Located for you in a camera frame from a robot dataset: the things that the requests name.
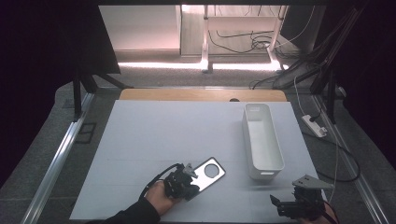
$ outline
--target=circular hole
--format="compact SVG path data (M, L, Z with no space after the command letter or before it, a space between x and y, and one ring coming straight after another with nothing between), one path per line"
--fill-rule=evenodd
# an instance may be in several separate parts
M205 174L210 177L210 178L214 178L219 174L219 168L217 165L215 164L208 164L205 167Z

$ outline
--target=aluminum rail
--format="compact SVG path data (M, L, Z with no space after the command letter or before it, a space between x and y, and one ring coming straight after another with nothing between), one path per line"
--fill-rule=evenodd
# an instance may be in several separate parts
M46 205L46 202L52 192L52 189L55 185L56 180L58 179L59 173L62 171L64 166L64 162L67 159L67 155L73 143L76 139L78 131L84 122L85 117L87 116L88 110L90 108L92 102L93 94L87 93L82 102L82 114L77 122L72 122L67 130L64 140L60 144L50 166L44 175L43 180L41 181L40 186L35 192L35 197L29 205L21 223L37 223L41 212Z
M320 107L322 107L322 108L326 107L319 100L319 98L316 95L314 95L313 98L314 98L314 102L315 102L316 106L318 107L318 109L320 109ZM347 147L347 144L346 144L344 138L342 137L342 135L340 134L336 125L332 124L330 119L327 117L326 113L321 113L321 116L323 118L323 121L326 124L326 127L329 127L332 130L330 133L336 134L335 137L338 139L339 144L341 146L343 146L347 151L350 152L350 149ZM357 167L356 167L354 161L350 157L348 157L348 155L343 151L340 151L340 155L345 163L346 168L348 169L349 173L351 174L351 176L356 176L358 171L357 171ZM383 210L381 204L379 203L379 200L376 198L375 193L373 192L368 181L366 180L366 178L364 177L364 175L362 173L361 173L361 176L357 180L355 180L355 185L356 185L356 188L358 189L359 193L361 194L361 197L363 198L363 200L367 206L367 209L369 210L370 214L372 215L373 221L378 224L389 223L389 220L388 220L387 216L385 215L384 210Z

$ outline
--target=white cable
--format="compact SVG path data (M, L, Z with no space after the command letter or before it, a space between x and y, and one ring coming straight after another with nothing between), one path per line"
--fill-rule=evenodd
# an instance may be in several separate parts
M279 44L279 45L277 45L277 46L274 46L274 48L277 48L277 47L280 47L280 46L282 46L282 45L284 45L284 44L287 44L287 43L289 43L291 40L294 40L294 39L296 39L297 37L299 37L299 36L305 31L306 27L308 27L308 24L309 24L309 22L310 22L311 19L312 19L312 15L314 15L314 10L315 10L315 6L312 8L311 16L309 16L309 20L308 20L308 22L306 23L304 29L303 29L297 36L295 36L294 38L292 38L292 39L290 39L290 40L287 40L287 41L286 41L285 43L283 43L283 44Z
M338 147L338 138L335 132L332 130L332 134L334 134L335 138L335 171L334 171L334 183L333 183L333 189L332 189L332 196L334 195L335 192L335 183L337 182L337 171L338 171L338 153L339 153L339 147Z
M295 76L295 77L294 77L294 88L296 89L296 93L297 93L297 101L298 101L298 106L300 107L300 109L301 109L301 112L302 112L302 113L303 113L303 115L305 116L305 113L304 113L304 111L303 111L303 108L301 107L301 103L300 103L300 97L299 97L299 95L298 95L298 91L297 91L296 78L297 78L297 76Z

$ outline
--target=black sleeve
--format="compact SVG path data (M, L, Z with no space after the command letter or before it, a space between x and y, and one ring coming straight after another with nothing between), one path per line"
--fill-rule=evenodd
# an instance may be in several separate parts
M120 211L114 217L101 222L101 224L156 224L159 221L160 216L154 206L147 199L142 199L125 211Z

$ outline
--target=person's hand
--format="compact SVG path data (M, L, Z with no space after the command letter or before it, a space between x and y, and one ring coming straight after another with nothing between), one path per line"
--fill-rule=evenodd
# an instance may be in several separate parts
M180 202L180 199L171 199L165 195L165 185L163 181L156 182L146 193L146 199L157 210L158 215L164 215L174 204Z
M326 213L334 219L338 223L338 218L335 215L334 211L330 208L328 204L324 204L326 208ZM332 224L326 217L319 217L315 221L310 221L308 218L298 218L297 219L301 224Z

